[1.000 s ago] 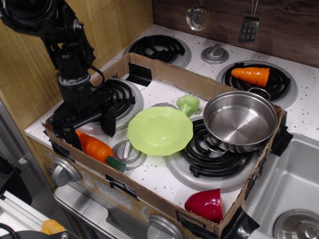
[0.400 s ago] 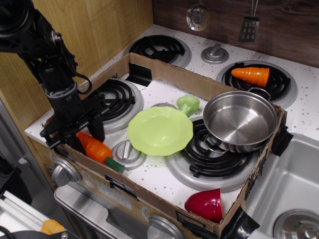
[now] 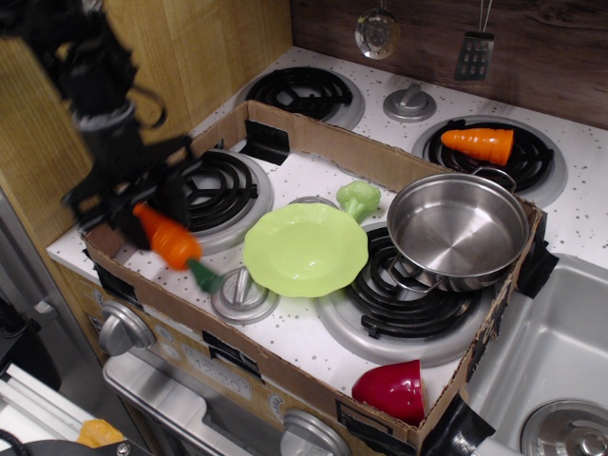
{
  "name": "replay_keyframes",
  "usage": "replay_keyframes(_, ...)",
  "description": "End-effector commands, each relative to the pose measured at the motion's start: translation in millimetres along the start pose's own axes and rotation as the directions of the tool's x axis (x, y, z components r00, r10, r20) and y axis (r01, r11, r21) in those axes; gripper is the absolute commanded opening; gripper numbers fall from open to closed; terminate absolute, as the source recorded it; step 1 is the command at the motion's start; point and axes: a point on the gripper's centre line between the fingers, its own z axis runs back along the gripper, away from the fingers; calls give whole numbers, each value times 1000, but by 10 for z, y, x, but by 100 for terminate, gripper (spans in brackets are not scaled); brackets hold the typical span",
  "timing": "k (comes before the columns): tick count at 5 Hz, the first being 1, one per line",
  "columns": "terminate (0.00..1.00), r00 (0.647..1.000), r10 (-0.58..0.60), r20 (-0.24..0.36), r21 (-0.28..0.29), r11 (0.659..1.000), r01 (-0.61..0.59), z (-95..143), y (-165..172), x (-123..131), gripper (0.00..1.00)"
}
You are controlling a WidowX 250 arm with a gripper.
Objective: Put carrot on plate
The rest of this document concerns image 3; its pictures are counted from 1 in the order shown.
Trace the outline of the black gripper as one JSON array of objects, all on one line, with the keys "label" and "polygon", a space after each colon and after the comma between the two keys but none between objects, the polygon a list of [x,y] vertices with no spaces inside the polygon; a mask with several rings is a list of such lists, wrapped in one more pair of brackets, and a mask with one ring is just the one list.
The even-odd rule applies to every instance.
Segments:
[{"label": "black gripper", "polygon": [[186,135],[146,144],[132,111],[98,116],[76,113],[73,122],[93,157],[88,175],[64,197],[77,222],[91,228],[105,220],[140,250],[150,243],[135,202],[152,200],[159,212],[187,226],[189,203],[179,166],[194,159]]}]

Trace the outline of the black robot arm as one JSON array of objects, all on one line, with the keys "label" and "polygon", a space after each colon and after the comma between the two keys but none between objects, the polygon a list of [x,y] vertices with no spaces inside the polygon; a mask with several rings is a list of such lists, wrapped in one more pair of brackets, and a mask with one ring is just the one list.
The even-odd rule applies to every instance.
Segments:
[{"label": "black robot arm", "polygon": [[187,167],[195,160],[191,139],[181,135],[143,142],[145,128],[128,94],[136,90],[161,109],[148,124],[162,126],[167,110],[160,96],[136,85],[131,53],[109,25],[100,1],[4,1],[1,35],[19,38],[33,52],[84,140],[93,165],[88,175],[62,198],[80,227],[102,222],[121,231],[138,248],[150,241],[134,210],[148,202],[183,225],[188,204],[182,192]]}]

